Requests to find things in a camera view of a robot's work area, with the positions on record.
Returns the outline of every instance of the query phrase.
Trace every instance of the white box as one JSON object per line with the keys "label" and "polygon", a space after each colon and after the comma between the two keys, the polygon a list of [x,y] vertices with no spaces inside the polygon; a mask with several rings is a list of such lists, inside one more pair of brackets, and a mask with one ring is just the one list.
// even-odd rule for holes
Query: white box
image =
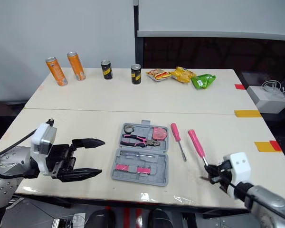
{"label": "white box", "polygon": [[277,114],[285,108],[283,94],[272,94],[260,86],[249,86],[247,92],[261,113]]}

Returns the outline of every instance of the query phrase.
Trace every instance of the pink screwdriver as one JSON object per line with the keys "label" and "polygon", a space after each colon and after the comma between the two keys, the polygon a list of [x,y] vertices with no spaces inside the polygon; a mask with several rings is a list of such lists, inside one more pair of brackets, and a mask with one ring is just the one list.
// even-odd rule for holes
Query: pink screwdriver
{"label": "pink screwdriver", "polygon": [[205,157],[205,152],[199,142],[199,139],[197,138],[196,134],[195,134],[195,131],[194,130],[188,130],[188,134],[193,142],[193,145],[197,151],[197,153],[199,154],[199,156],[203,159],[204,163],[206,166],[208,166],[208,162],[206,160],[206,157]]}
{"label": "pink screwdriver", "polygon": [[171,124],[171,130],[172,130],[172,133],[174,135],[174,138],[175,138],[175,141],[177,141],[180,145],[180,151],[181,151],[181,155],[182,155],[182,158],[184,160],[184,162],[187,161],[187,158],[185,156],[185,153],[184,151],[182,150],[182,147],[181,147],[181,138],[180,138],[180,133],[179,133],[179,130],[177,129],[177,126],[176,126],[176,123],[172,123]]}

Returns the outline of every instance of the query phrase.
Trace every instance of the orange can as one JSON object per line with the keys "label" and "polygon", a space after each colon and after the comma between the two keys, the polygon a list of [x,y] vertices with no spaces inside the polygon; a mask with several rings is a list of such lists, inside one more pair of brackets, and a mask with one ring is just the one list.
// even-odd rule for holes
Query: orange can
{"label": "orange can", "polygon": [[84,69],[81,66],[78,54],[75,51],[71,51],[67,54],[67,58],[70,61],[74,74],[77,80],[85,80],[86,75],[84,73]]}
{"label": "orange can", "polygon": [[63,74],[61,67],[55,57],[50,57],[46,59],[46,64],[51,71],[52,75],[56,79],[58,85],[65,86],[67,84],[67,80],[65,75]]}

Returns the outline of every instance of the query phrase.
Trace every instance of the black can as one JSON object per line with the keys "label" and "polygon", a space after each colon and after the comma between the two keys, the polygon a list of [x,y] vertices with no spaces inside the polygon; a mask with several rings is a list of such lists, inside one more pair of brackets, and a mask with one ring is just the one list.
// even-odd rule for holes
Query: black can
{"label": "black can", "polygon": [[111,68],[111,62],[107,59],[101,61],[101,68],[103,69],[104,78],[106,80],[113,78],[112,68]]}
{"label": "black can", "polygon": [[131,79],[132,83],[137,85],[142,81],[142,67],[139,64],[133,64],[131,66]]}

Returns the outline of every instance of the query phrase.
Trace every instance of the tool case compartment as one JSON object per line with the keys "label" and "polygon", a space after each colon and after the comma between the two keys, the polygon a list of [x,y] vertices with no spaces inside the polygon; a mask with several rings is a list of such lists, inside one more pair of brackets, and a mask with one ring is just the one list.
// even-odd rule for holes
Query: tool case compartment
{"label": "tool case compartment", "polygon": [[[152,140],[153,128],[163,128],[167,137],[160,142],[159,146],[139,147],[121,145],[121,141],[127,143],[139,143],[136,139],[123,138],[125,125],[132,125],[132,135],[146,137]],[[130,181],[156,186],[168,184],[168,155],[165,153],[169,146],[168,128],[163,126],[150,125],[150,121],[142,121],[142,124],[124,123],[119,138],[120,148],[116,151],[112,166],[111,176],[114,180]]]}

